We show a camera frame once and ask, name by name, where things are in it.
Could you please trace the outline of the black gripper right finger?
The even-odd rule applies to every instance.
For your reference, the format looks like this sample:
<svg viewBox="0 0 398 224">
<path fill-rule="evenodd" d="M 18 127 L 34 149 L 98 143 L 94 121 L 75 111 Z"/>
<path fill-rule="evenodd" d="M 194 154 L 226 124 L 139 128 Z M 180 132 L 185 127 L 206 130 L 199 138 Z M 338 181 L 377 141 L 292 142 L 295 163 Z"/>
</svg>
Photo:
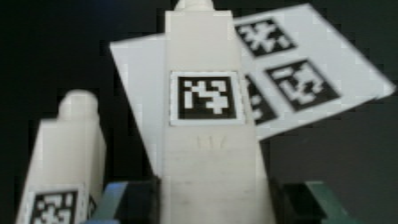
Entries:
<svg viewBox="0 0 398 224">
<path fill-rule="evenodd" d="M 363 224 L 322 181 L 272 181 L 272 203 L 277 224 Z"/>
</svg>

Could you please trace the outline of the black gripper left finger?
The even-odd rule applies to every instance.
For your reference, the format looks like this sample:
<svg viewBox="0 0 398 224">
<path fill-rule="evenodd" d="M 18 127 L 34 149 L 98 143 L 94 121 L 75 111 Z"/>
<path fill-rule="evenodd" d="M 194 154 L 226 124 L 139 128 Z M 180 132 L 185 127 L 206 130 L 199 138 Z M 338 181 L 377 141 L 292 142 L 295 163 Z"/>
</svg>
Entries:
<svg viewBox="0 0 398 224">
<path fill-rule="evenodd" d="M 110 182 L 87 224 L 160 224 L 158 179 Z"/>
</svg>

